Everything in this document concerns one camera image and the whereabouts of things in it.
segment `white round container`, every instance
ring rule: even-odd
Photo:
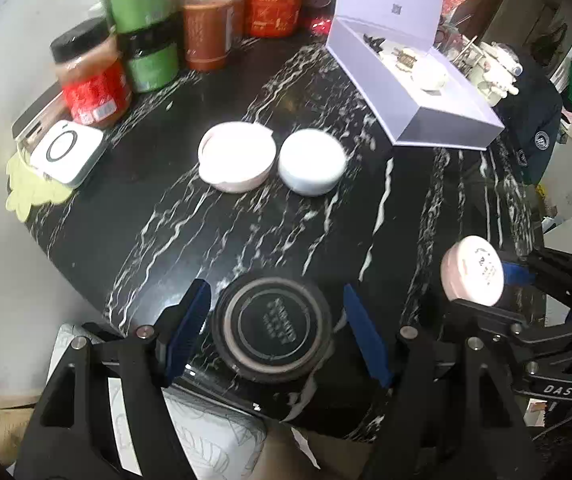
[[[479,236],[467,236],[441,260],[441,284],[448,300],[493,306],[503,292],[503,268],[497,251]]]
[[[256,123],[213,126],[199,144],[199,176],[226,193],[245,193],[266,180],[277,154],[272,130]]]
[[[279,153],[279,176],[304,196],[328,193],[346,171],[341,143],[320,130],[299,130],[285,140]]]

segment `cardboard box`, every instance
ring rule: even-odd
[[[337,0],[328,50],[364,95],[393,144],[485,150],[504,125],[466,78],[432,48],[442,0]],[[364,34],[386,38],[448,72],[439,92],[424,92],[408,73],[389,70]]]

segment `black cap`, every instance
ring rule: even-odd
[[[165,20],[148,28],[120,34],[119,50],[126,59],[147,56],[175,42],[175,22]]]
[[[55,63],[65,63],[82,56],[105,41],[108,36],[110,30],[106,19],[93,18],[71,28],[50,43],[50,51]]]
[[[319,362],[331,339],[331,314],[311,283],[253,272],[221,294],[213,340],[239,375],[260,383],[291,381]]]

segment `green label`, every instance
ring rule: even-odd
[[[166,86],[175,78],[178,70],[179,60],[175,43],[154,54],[128,61],[128,71],[135,92],[150,92]]]
[[[108,1],[119,34],[163,22],[173,12],[173,0]]]

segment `yellow flower-shaped coaster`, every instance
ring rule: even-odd
[[[31,206],[47,202],[66,202],[72,190],[56,180],[46,180],[35,174],[15,153],[6,164],[11,192],[6,199],[6,210],[15,211],[20,222],[26,222]]]

